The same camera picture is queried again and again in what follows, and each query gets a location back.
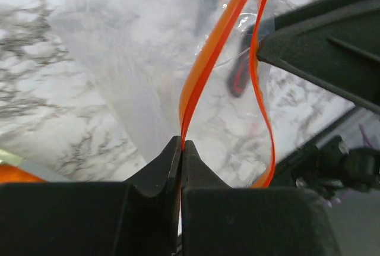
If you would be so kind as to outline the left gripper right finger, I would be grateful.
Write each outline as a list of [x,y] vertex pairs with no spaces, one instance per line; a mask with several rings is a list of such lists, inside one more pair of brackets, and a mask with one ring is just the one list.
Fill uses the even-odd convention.
[[182,155],[183,255],[340,255],[319,196],[290,187],[231,188],[199,157]]

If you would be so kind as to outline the clear zip top bag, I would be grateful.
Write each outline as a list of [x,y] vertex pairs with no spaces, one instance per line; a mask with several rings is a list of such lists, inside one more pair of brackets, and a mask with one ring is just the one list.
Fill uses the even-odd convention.
[[[181,132],[185,81],[229,2],[220,2],[200,36],[194,36],[199,0],[65,0],[49,21],[148,161]],[[226,83],[257,12],[257,0],[246,0],[187,133],[203,161],[234,187],[250,185],[271,159],[250,76],[240,98]]]

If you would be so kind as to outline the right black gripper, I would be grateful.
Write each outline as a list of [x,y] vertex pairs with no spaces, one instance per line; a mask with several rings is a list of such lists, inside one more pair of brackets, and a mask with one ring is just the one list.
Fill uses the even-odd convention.
[[[276,31],[362,1],[313,2],[277,17]],[[312,189],[329,207],[345,198],[379,200],[379,113],[353,105],[284,159],[274,185]]]

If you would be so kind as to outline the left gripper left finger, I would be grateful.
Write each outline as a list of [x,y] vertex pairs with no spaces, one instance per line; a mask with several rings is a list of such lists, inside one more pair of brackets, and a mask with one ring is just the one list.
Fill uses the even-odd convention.
[[171,255],[177,249],[181,139],[123,182],[1,186],[2,255]]

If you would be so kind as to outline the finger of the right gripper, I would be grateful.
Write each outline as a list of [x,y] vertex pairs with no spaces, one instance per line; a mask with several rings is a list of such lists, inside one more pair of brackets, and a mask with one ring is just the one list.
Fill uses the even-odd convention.
[[267,36],[260,61],[379,113],[379,0],[365,0]]

